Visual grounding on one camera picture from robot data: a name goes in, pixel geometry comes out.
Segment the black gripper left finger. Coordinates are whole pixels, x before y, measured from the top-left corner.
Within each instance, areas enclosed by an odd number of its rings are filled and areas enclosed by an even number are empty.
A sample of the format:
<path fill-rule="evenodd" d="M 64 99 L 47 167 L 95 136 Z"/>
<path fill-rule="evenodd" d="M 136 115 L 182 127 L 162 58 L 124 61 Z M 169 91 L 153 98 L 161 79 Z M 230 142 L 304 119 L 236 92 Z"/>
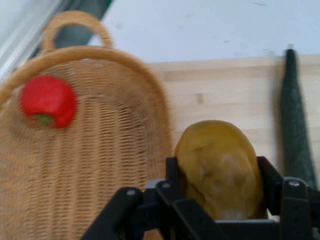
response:
<path fill-rule="evenodd" d="M 226 233 L 204 209 L 182 194 L 178 159 L 168 157 L 165 164 L 165 180 L 155 187 L 117 190 L 81 239 L 141 240 L 158 230 L 163 240 L 225 240 Z"/>

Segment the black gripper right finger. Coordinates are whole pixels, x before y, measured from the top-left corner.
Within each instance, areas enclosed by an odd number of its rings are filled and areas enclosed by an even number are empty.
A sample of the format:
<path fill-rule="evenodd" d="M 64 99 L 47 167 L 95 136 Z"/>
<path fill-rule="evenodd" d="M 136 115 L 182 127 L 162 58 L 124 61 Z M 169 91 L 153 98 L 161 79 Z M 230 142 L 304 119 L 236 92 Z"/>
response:
<path fill-rule="evenodd" d="M 283 177 L 264 156 L 257 162 L 263 179 L 264 202 L 279 216 L 280 240 L 313 240 L 320 227 L 320 192 L 296 177 Z"/>

